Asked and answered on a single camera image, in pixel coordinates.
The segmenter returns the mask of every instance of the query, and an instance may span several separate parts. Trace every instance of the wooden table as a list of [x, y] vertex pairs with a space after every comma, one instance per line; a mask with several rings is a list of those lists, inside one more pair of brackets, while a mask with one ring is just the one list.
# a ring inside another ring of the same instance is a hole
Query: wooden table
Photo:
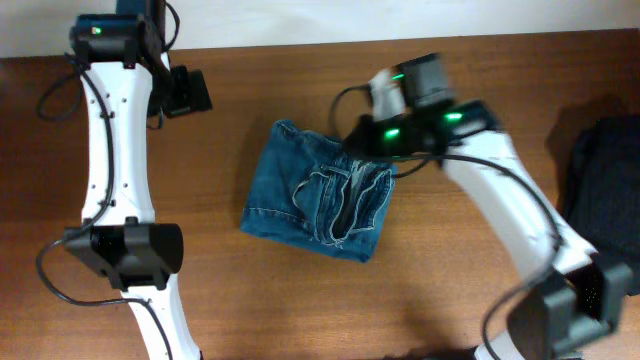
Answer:
[[[180, 293], [206, 359], [371, 359], [479, 343], [482, 315], [518, 278], [478, 210], [435, 167], [398, 181], [366, 265], [238, 230], [275, 120], [327, 132], [337, 92], [434, 51], [461, 100], [491, 105], [554, 201], [577, 133], [600, 116], [640, 110], [636, 30], [174, 52], [174, 64], [202, 69], [215, 109], [148, 134], [149, 183], [157, 221], [184, 232]], [[70, 306], [36, 276], [38, 249], [78, 223], [87, 186], [84, 105], [56, 124], [34, 114], [68, 66], [61, 58], [0, 66], [0, 357], [145, 359], [127, 306]], [[341, 105], [341, 131], [366, 110], [360, 100]], [[118, 296], [64, 251], [46, 267], [73, 296]], [[496, 320], [494, 331], [502, 326]], [[637, 358], [639, 335], [633, 298], [620, 334], [587, 356]]]

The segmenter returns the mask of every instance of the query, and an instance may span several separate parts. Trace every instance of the white background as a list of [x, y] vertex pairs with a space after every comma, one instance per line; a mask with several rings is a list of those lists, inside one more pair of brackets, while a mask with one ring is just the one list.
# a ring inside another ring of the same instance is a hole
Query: white background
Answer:
[[[640, 26], [640, 0], [173, 0], [171, 3], [182, 19], [176, 48]], [[114, 10], [115, 0], [0, 0], [0, 57], [61, 54], [69, 48], [69, 29], [78, 14]]]

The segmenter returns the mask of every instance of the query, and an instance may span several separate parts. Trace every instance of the brown wooden surface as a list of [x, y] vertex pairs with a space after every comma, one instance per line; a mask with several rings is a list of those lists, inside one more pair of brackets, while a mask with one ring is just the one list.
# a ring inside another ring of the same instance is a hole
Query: brown wooden surface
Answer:
[[[275, 120], [327, 132], [341, 89], [439, 51], [460, 99], [491, 105], [555, 201], [554, 159], [566, 162], [577, 132], [640, 109], [639, 40], [630, 30], [174, 52], [175, 64], [202, 69], [215, 110], [149, 133], [149, 183], [158, 222], [184, 232], [180, 293], [205, 358], [363, 359], [472, 346], [487, 307], [518, 280], [474, 205], [435, 167], [398, 182], [366, 265], [241, 233]], [[145, 359], [128, 307], [67, 305], [36, 276], [38, 249], [80, 217], [86, 108], [58, 124], [35, 117], [38, 97], [68, 71], [61, 58], [0, 66], [0, 358]], [[343, 132], [365, 110], [359, 100], [343, 104]], [[118, 295], [63, 251], [46, 266], [73, 296]], [[627, 304], [620, 334], [588, 347], [589, 359], [638, 358], [640, 299]]]

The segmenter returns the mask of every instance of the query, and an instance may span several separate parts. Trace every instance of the wall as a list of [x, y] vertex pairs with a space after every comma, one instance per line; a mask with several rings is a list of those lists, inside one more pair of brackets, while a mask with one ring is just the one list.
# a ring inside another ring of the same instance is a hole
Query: wall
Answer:
[[[80, 13], [115, 1], [0, 0], [0, 57], [68, 49]], [[176, 48], [349, 42], [640, 26], [638, 0], [173, 0]]]

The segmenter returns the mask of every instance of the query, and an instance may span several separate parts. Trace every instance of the blue denim fabric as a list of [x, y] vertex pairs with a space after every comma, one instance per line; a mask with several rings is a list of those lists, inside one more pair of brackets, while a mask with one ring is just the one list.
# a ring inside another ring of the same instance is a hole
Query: blue denim fabric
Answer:
[[271, 128], [240, 229], [321, 254], [368, 261], [395, 186], [395, 168], [353, 160], [338, 142], [300, 131], [290, 120]]

